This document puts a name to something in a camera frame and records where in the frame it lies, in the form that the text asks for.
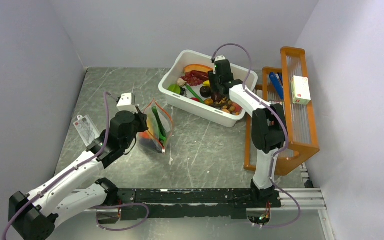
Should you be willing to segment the clear zip top bag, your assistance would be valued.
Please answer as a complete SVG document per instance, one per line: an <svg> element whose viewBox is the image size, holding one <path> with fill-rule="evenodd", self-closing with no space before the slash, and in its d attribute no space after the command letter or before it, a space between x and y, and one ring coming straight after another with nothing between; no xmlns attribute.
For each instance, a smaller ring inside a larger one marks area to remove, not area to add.
<svg viewBox="0 0 384 240"><path fill-rule="evenodd" d="M166 138L160 139L157 120L153 114L152 107L156 107L159 113L160 120L166 131ZM169 141L173 134L174 123L169 113L153 99L144 109L143 113L147 114L148 130L138 134L139 143L159 154L164 154Z"/></svg>

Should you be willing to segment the dark green toy cucumber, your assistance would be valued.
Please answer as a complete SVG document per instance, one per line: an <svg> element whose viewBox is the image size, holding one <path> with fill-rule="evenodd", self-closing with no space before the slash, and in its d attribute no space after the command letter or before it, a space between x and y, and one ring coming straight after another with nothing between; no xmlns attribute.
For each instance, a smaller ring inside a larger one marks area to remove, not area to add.
<svg viewBox="0 0 384 240"><path fill-rule="evenodd" d="M158 125L159 138L162 140L163 138L167 137L167 132L166 132L164 126L163 126L163 123L161 121L161 118L160 118L160 115L159 115L159 112L158 112L156 106L152 107L152 112L153 112L153 114L155 116L155 119L156 119L156 122L157 122L157 125Z"/></svg>

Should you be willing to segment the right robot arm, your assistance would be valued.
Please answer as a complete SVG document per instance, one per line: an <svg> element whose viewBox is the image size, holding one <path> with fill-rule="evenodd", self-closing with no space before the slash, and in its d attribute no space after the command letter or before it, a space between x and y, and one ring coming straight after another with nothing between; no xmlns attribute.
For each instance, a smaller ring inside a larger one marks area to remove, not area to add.
<svg viewBox="0 0 384 240"><path fill-rule="evenodd" d="M211 90L238 104L251 117L251 140L257 149L257 162L249 199L255 207L262 207L274 194L276 163L288 138L283 107L261 99L242 80L236 79L230 61L224 56L214 57L211 62L214 64L208 73Z"/></svg>

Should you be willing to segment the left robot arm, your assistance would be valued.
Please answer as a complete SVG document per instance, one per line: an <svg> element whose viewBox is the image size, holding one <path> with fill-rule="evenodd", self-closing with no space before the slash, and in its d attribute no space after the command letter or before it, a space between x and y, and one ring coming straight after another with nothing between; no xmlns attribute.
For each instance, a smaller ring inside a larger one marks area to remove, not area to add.
<svg viewBox="0 0 384 240"><path fill-rule="evenodd" d="M119 204L119 189L107 178L98 179L81 192L72 192L89 177L129 154L137 134L149 129L147 118L139 110L123 110L108 119L106 130L66 169L29 193L17 191L10 197L6 229L13 227L24 240L45 240L58 224L86 209Z"/></svg>

